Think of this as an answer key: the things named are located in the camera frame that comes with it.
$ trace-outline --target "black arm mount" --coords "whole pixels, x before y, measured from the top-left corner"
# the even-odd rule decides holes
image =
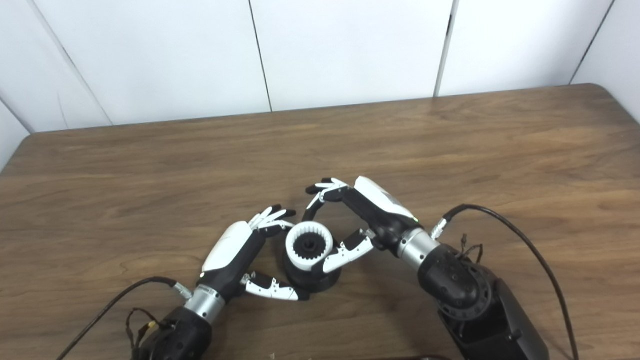
[[[432,239],[415,217],[385,211],[356,188],[325,192],[324,201],[312,203],[303,220],[313,220],[326,201],[342,201],[366,221],[377,249],[389,250],[416,269],[420,287],[437,301],[440,319],[465,359],[549,359],[547,346],[502,279]],[[317,192],[313,186],[307,189]]]

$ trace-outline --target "gear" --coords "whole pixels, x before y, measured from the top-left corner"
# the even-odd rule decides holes
[[[320,234],[306,233],[300,235],[293,243],[293,251],[305,260],[317,259],[324,253],[326,243]]]

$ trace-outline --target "black cable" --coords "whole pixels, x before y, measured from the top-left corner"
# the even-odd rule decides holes
[[[569,335],[569,343],[571,344],[573,360],[579,360],[578,346],[576,345],[575,335],[573,334],[573,325],[571,324],[571,318],[569,317],[569,309],[566,306],[566,301],[564,300],[564,295],[563,295],[562,289],[560,288],[560,284],[558,283],[558,280],[556,279],[556,276],[554,275],[553,271],[551,271],[549,264],[547,264],[547,261],[545,260],[545,258],[542,257],[542,254],[540,254],[540,252],[536,249],[536,247],[533,245],[531,240],[521,230],[519,230],[515,225],[513,225],[509,220],[507,220],[504,216],[496,213],[495,211],[485,208],[483,206],[462,204],[449,210],[442,218],[446,220],[447,223],[449,223],[451,222],[453,217],[455,217],[457,214],[465,210],[477,210],[487,215],[490,215],[491,217],[497,219],[499,222],[502,222],[504,225],[506,225],[506,227],[508,227],[511,231],[513,231],[516,235],[518,235],[520,239],[522,239],[522,241],[524,241],[524,243],[527,244],[531,252],[534,254],[534,256],[536,256],[536,259],[538,259],[538,261],[540,262],[540,265],[542,265],[542,267],[545,269],[545,272],[547,273],[547,275],[549,276],[549,279],[551,280],[551,284],[553,284],[554,286],[554,290],[556,291],[558,301],[560,301],[560,308],[562,309],[562,313],[564,316],[564,324],[566,325],[566,331]]]
[[[153,277],[148,277],[146,279],[140,280],[135,284],[131,285],[130,287],[126,288],[125,290],[122,290],[122,292],[119,293],[115,298],[113,298],[113,300],[111,300],[109,304],[107,304],[107,306],[105,306],[104,309],[102,309],[102,311],[100,311],[100,313],[98,313],[98,315],[96,315],[96,317],[93,320],[91,320],[91,322],[78,334],[78,336],[76,336],[76,338],[73,339],[73,341],[71,341],[71,343],[62,352],[62,354],[60,354],[60,356],[56,358],[56,360],[64,359],[65,356],[67,356],[67,354],[80,342],[80,340],[82,340],[84,335],[86,335],[86,333],[89,332],[89,330],[91,330],[91,328],[98,321],[100,321],[100,319],[107,313],[107,311],[109,311],[118,301],[120,301],[120,299],[122,299],[124,295],[130,293],[133,289],[137,287],[140,287],[144,284],[149,284],[151,282],[160,282],[161,284],[167,284],[170,288],[174,287],[177,284],[176,280],[169,279],[167,277],[153,276]]]

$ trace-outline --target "wooden table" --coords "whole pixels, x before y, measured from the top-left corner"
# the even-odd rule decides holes
[[[427,226],[462,202],[503,213],[556,272],[582,358],[637,358],[639,161],[640,126],[594,85],[31,135],[0,176],[0,359],[54,359],[126,286],[193,286],[231,223],[274,203],[301,211],[307,185],[359,175]],[[341,204],[317,219],[338,238],[362,225]],[[463,233],[565,359],[558,301],[525,245],[471,213],[441,240]],[[282,245],[269,241],[253,268],[284,279]],[[68,359],[128,359],[130,308],[162,317],[180,303],[140,288]],[[232,301],[205,358],[461,359],[435,309],[408,266],[375,252],[310,302]]]

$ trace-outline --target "white wall panel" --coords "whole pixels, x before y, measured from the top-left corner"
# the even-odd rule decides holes
[[[29,133],[0,102],[0,172]]]
[[[36,1],[115,124],[269,111],[247,1]]]
[[[433,96],[451,0],[252,0],[274,110]]]
[[[0,1],[0,97],[34,131],[110,125],[27,0]]]
[[[611,0],[460,0],[439,96],[567,85]]]
[[[640,121],[640,1],[616,0],[573,84],[607,89]]]

